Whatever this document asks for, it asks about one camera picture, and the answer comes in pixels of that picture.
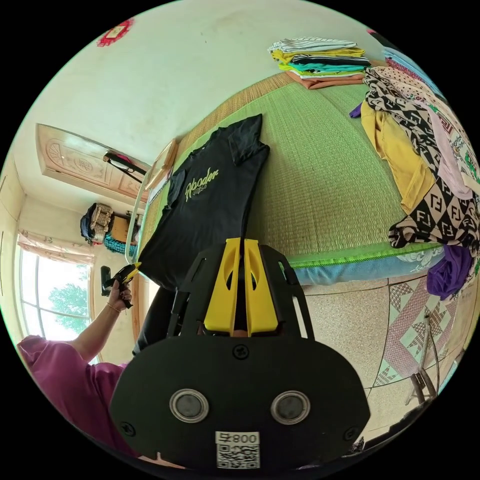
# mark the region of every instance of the tree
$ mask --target tree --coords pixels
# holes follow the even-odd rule
[[[55,287],[48,296],[56,312],[88,317],[87,289],[73,283],[67,283],[63,288]],[[80,334],[90,323],[88,318],[74,318],[71,316],[57,315],[56,321],[63,327]]]
[[[83,265],[81,263],[77,264],[76,267],[78,268],[79,271],[79,280],[87,281],[89,279],[89,271],[87,268],[87,265]]]

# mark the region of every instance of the yellow shirt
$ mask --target yellow shirt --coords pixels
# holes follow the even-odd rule
[[[337,50],[323,50],[323,51],[289,51],[284,53],[281,50],[274,50],[271,56],[274,60],[279,60],[284,64],[289,64],[295,55],[312,55],[322,57],[363,57],[365,50],[361,48],[339,48]]]
[[[386,160],[401,195],[400,206],[410,214],[435,183],[432,171],[408,135],[386,111],[361,104],[361,125],[382,160]]]

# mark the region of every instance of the tiled floor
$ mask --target tiled floor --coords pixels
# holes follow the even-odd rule
[[[362,385],[371,387],[387,337],[388,286],[308,295],[306,301],[315,339],[342,354],[356,369]]]
[[[157,287],[149,285],[148,288],[151,302]],[[480,313],[478,280],[465,290],[457,304],[450,305],[429,295],[425,291],[425,276],[418,274],[388,280],[308,286],[304,291],[316,340],[341,353],[354,366],[365,388],[371,410],[370,420],[362,433],[366,440],[387,432],[418,405],[415,397],[405,405],[412,391],[408,368],[405,370],[403,366],[402,370],[400,363],[397,369],[401,374],[385,384],[379,384],[378,376],[386,367],[386,361],[395,358],[392,355],[395,349],[402,349],[399,357],[403,363],[404,357],[407,358],[410,369],[418,367],[422,348],[415,339],[423,338],[423,330],[419,327],[416,331],[415,326],[418,326],[418,319],[423,319],[425,309],[430,313],[441,357],[440,384],[471,337]],[[402,315],[404,322],[399,328],[398,320]],[[432,366],[427,372],[435,385],[437,371],[430,352],[429,363]]]
[[[446,344],[454,323],[457,302],[445,305],[427,292],[425,276],[389,286],[390,307],[385,351],[374,387],[408,379],[419,370],[425,348],[425,317],[429,316],[437,354],[447,354]],[[434,362],[432,346],[425,366]]]

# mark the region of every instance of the yellow logo print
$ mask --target yellow logo print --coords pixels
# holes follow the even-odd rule
[[[210,172],[210,168],[207,170],[206,175],[203,178],[200,178],[198,181],[193,179],[187,186],[185,190],[185,202],[188,202],[192,198],[192,195],[198,195],[200,192],[203,192],[207,185],[219,174],[218,170]]]

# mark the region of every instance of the bed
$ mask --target bed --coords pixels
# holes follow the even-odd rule
[[[367,89],[357,84],[311,91],[285,73],[266,78],[187,134],[173,170],[218,127],[261,113],[260,139],[271,151],[254,194],[248,238],[282,252],[302,285],[425,272],[443,257],[441,245],[395,249],[388,242],[390,227],[404,217],[401,197],[387,162],[360,120],[349,116]],[[155,231],[167,192],[168,182],[147,206],[135,258]]]

